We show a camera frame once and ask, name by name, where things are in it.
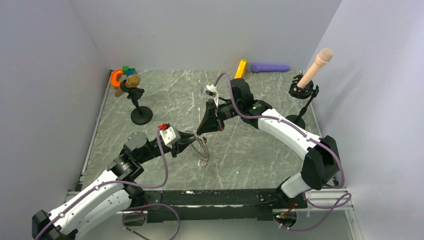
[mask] beige cylinder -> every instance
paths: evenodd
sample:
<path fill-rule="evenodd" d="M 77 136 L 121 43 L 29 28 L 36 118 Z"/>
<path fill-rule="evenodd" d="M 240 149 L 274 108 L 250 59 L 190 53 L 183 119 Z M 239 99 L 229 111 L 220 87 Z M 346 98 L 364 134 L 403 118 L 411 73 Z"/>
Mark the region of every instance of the beige cylinder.
<path fill-rule="evenodd" d="M 129 88 L 129 89 L 135 88 L 135 87 L 137 87 L 139 84 L 140 84 L 140 77 L 139 77 L 137 74 L 129 75 L 129 76 L 126 78 L 126 81 L 125 81 L 125 83 L 124 83 L 125 87 L 127 87 L 127 88 Z M 124 91 L 122 91 L 122 89 L 121 89 L 121 88 L 118 88 L 118 89 L 115 91 L 115 97 L 117 97 L 117 98 L 118 98 L 118 97 L 122 96 L 124 93 L 125 93 L 125 92 L 124 92 Z"/>
<path fill-rule="evenodd" d="M 306 71 L 306 73 L 303 75 L 302 79 L 297 83 L 296 86 L 304 89 L 315 77 L 315 75 L 317 75 L 321 68 L 330 62 L 333 55 L 333 51 L 329 48 L 324 48 L 323 50 L 321 50 L 316 55 L 315 61 L 312 63 L 312 66 L 310 66 L 310 68 Z"/>

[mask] black stand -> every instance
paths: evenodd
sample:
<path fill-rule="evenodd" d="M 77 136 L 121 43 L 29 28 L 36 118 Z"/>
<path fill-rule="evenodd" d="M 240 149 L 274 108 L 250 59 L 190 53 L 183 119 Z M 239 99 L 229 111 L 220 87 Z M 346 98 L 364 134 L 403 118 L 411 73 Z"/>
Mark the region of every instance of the black stand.
<path fill-rule="evenodd" d="M 131 112 L 131 121 L 136 125 L 145 125 L 149 123 L 153 118 L 153 112 L 147 106 L 140 106 L 139 99 L 143 96 L 145 92 L 144 89 L 133 87 L 125 87 L 125 81 L 122 81 L 119 85 L 120 89 L 128 93 L 127 99 L 131 99 L 132 104 L 135 106 L 135 109 Z"/>
<path fill-rule="evenodd" d="M 298 127 L 305 129 L 306 123 L 302 119 L 303 115 L 305 115 L 306 111 L 308 110 L 309 104 L 311 104 L 312 100 L 318 95 L 320 92 L 320 88 L 318 86 L 314 89 L 314 83 L 310 81 L 310 83 L 305 88 L 299 88 L 296 85 L 298 82 L 302 79 L 303 75 L 297 75 L 292 81 L 292 84 L 290 85 L 290 90 L 288 93 L 297 99 L 307 99 L 309 96 L 309 101 L 307 101 L 306 105 L 302 107 L 302 109 L 299 111 L 299 115 L 288 115 L 286 117 L 287 120 L 290 122 L 296 124 Z"/>

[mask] red component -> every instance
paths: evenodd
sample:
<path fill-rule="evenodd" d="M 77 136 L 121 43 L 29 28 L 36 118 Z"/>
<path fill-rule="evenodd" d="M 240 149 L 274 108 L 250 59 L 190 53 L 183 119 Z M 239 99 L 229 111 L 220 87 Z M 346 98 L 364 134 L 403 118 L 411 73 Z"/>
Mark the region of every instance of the red component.
<path fill-rule="evenodd" d="M 170 125 L 168 123 L 163 123 L 159 126 L 157 126 L 157 128 L 159 128 L 160 130 L 166 130 L 170 127 Z"/>

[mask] table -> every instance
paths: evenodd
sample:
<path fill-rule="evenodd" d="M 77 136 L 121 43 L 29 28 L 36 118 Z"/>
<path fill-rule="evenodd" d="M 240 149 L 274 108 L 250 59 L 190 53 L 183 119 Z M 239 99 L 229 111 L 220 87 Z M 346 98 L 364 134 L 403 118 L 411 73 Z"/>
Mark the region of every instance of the table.
<path fill-rule="evenodd" d="M 195 131 L 203 118 L 209 96 L 200 88 L 215 82 L 221 70 L 144 70 L 138 74 L 140 88 L 145 90 L 139 103 L 152 109 L 154 116 L 146 125 L 135 125 L 130 119 L 134 109 L 126 94 L 117 98 L 110 87 L 89 156 L 83 188 L 92 183 L 120 153 L 128 136 L 144 132 L 149 140 L 156 137 L 157 126 L 170 123 L 180 131 Z M 233 78 L 235 71 L 228 71 Z M 244 76 L 256 99 L 273 106 L 282 116 L 298 114 L 307 99 L 288 94 L 293 77 L 299 71 L 247 72 Z M 229 98 L 226 78 L 217 85 L 219 96 Z M 308 132 L 318 134 L 311 108 L 303 116 Z M 169 179 L 162 190 L 212 190 L 275 188 L 298 173 L 303 164 L 293 150 L 272 135 L 244 123 L 239 117 L 225 121 L 222 132 L 206 133 L 210 152 L 208 165 L 189 148 L 172 158 L 167 154 Z M 165 177 L 160 157 L 143 164 L 144 173 L 137 183 L 159 184 Z"/>

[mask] robotic arm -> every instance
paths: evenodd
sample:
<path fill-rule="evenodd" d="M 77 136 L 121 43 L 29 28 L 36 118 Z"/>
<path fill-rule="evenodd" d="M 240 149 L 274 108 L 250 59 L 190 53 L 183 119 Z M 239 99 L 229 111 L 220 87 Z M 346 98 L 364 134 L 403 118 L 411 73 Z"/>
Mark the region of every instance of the robotic arm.
<path fill-rule="evenodd" d="M 333 156 L 322 146 L 332 150 L 339 156 L 336 141 L 326 136 L 320 138 L 318 135 L 307 132 L 298 127 L 294 128 L 268 103 L 254 99 L 250 91 L 249 84 L 243 78 L 236 78 L 230 81 L 233 100 L 219 98 L 224 101 L 218 104 L 215 88 L 209 85 L 202 92 L 214 97 L 206 102 L 206 111 L 201 121 L 197 134 L 223 131 L 224 121 L 238 116 L 235 107 L 242 114 L 243 122 L 252 125 L 256 129 L 263 130 L 278 140 L 288 145 L 302 159 L 302 170 L 296 175 L 284 180 L 276 189 L 281 201 L 291 202 L 297 195 L 310 189 L 320 190 L 339 171 L 339 167 Z"/>
<path fill-rule="evenodd" d="M 144 172 L 141 164 L 160 156 L 161 148 L 163 154 L 171 152 L 175 158 L 195 141 L 193 134 L 180 132 L 169 124 L 159 128 L 161 147 L 157 138 L 149 141 L 143 132 L 131 134 L 119 156 L 92 184 L 62 206 L 50 212 L 40 210 L 32 217 L 32 237 L 79 239 L 113 214 L 149 202 L 141 187 L 160 188 L 166 179 L 157 186 L 136 184 L 134 180 Z"/>

